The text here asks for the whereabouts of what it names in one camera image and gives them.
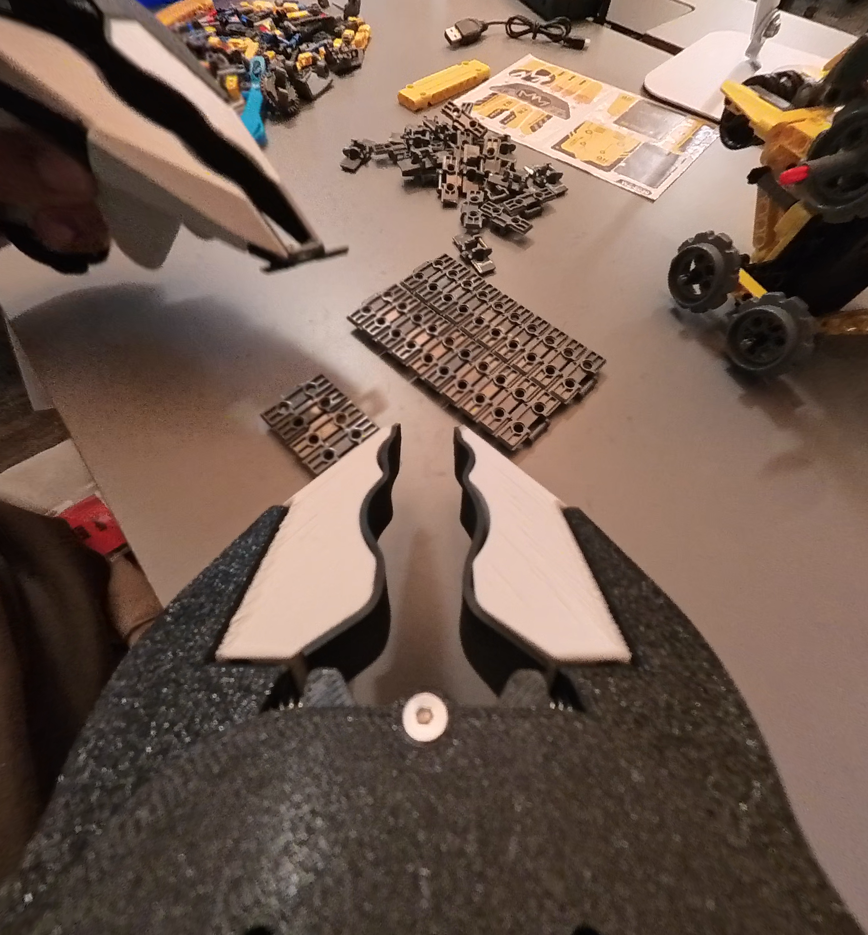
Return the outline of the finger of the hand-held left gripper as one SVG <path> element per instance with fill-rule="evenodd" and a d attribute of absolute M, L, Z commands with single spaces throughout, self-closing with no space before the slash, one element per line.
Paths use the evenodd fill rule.
<path fill-rule="evenodd" d="M 243 249 L 323 249 L 276 170 L 212 79 L 156 19 L 105 18 L 105 77 L 137 115 L 164 132 L 145 169 L 182 204 L 199 237 Z"/>
<path fill-rule="evenodd" d="M 296 256 L 296 207 L 148 13 L 0 13 L 0 249 L 166 258 L 182 228 Z"/>

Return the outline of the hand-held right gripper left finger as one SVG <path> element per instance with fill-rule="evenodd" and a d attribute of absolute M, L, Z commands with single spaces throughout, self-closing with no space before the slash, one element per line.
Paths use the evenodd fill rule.
<path fill-rule="evenodd" d="M 393 517 L 401 427 L 383 427 L 283 505 L 277 532 L 215 651 L 219 663 L 357 676 L 391 611 L 379 540 Z"/>

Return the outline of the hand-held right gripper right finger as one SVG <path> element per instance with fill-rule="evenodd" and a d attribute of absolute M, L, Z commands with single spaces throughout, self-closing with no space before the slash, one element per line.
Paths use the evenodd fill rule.
<path fill-rule="evenodd" d="M 471 429 L 454 430 L 453 460 L 472 616 L 541 667 L 629 663 L 564 503 Z"/>

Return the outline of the short dark grey track strip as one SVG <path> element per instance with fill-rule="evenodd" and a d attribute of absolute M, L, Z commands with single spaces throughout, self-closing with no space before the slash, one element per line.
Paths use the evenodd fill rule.
<path fill-rule="evenodd" d="M 305 380 L 260 414 L 267 431 L 311 476 L 332 468 L 379 427 L 332 380 Z"/>

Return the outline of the dark grey track link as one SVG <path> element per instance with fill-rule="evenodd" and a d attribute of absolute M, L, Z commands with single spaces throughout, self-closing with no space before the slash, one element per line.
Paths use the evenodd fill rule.
<path fill-rule="evenodd" d="M 487 245 L 482 236 L 461 233 L 453 237 L 453 245 L 462 262 L 477 275 L 485 277 L 495 273 L 496 265 L 492 259 L 493 249 Z"/>
<path fill-rule="evenodd" d="M 264 262 L 264 266 L 262 267 L 264 273 L 284 271 L 304 263 L 333 259 L 347 254 L 348 251 L 349 246 L 347 245 L 328 248 L 322 243 L 304 244 L 298 249 L 283 255 L 278 255 L 272 251 L 264 251 L 253 245 L 249 247 L 249 252 L 254 257 Z"/>

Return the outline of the person's left hand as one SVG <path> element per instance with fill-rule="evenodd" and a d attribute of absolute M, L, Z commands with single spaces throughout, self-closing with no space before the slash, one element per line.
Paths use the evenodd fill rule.
<path fill-rule="evenodd" d="M 51 250 L 98 253 L 110 246 L 90 170 L 34 133 L 0 127 L 0 223 L 9 209 Z M 6 244 L 0 227 L 0 250 Z"/>

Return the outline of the teal brick separator tool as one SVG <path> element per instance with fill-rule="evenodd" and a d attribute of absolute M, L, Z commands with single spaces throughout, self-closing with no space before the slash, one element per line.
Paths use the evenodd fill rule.
<path fill-rule="evenodd" d="M 267 134 L 262 116 L 263 80 L 266 73 L 265 58 L 260 55 L 254 56 L 249 67 L 249 87 L 245 97 L 245 107 L 241 114 L 241 123 L 252 135 L 256 144 L 263 149 L 267 146 Z"/>

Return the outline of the pile of yellow black bricks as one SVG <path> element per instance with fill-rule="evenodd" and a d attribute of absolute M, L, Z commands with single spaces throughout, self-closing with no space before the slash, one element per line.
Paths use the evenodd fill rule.
<path fill-rule="evenodd" d="M 295 118 L 363 65 L 371 29 L 361 2 L 175 2 L 155 16 L 194 53 L 231 103 L 261 91 L 262 119 Z"/>

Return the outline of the red packet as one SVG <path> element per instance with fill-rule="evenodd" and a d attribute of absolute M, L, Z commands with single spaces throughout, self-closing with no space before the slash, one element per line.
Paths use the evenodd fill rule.
<path fill-rule="evenodd" d="M 99 495 L 84 497 L 61 510 L 57 516 L 66 522 L 86 548 L 105 558 L 124 555 L 129 550 L 123 530 Z"/>

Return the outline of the long yellow brick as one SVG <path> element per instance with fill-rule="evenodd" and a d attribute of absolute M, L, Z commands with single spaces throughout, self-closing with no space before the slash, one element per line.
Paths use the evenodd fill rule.
<path fill-rule="evenodd" d="M 426 111 L 479 86 L 490 76 L 487 64 L 462 61 L 409 83 L 397 93 L 396 100 L 407 111 Z"/>

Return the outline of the pile of loose track links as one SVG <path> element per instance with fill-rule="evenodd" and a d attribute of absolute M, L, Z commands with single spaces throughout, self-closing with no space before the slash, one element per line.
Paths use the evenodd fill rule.
<path fill-rule="evenodd" d="M 522 165 L 510 135 L 487 129 L 468 105 L 447 104 L 386 139 L 353 138 L 343 147 L 341 171 L 355 174 L 370 164 L 395 168 L 408 189 L 434 191 L 470 236 L 524 239 L 545 207 L 568 193 L 561 170 Z"/>

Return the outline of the yellow black sticker sheet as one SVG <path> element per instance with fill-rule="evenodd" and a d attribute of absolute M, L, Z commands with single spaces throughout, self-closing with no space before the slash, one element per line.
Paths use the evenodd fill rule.
<path fill-rule="evenodd" d="M 709 121 L 531 55 L 455 103 L 516 145 L 649 201 L 718 140 Z"/>

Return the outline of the yellow black brick vehicle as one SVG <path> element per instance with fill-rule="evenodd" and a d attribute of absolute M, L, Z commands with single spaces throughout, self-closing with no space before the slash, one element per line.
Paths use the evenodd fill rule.
<path fill-rule="evenodd" d="M 820 337 L 868 336 L 868 30 L 820 76 L 786 69 L 721 85 L 720 139 L 759 147 L 752 249 L 708 230 L 667 274 L 679 310 L 730 306 L 724 353 L 747 377 L 775 378 Z"/>

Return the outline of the white book stand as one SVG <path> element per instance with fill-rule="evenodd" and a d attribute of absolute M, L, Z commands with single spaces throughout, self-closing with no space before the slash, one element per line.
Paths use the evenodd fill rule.
<path fill-rule="evenodd" d="M 797 69 L 818 74 L 853 37 L 785 12 L 781 2 L 689 2 L 691 11 L 647 37 L 679 49 L 650 71 L 644 90 L 682 111 L 716 121 L 721 85 L 757 74 Z"/>

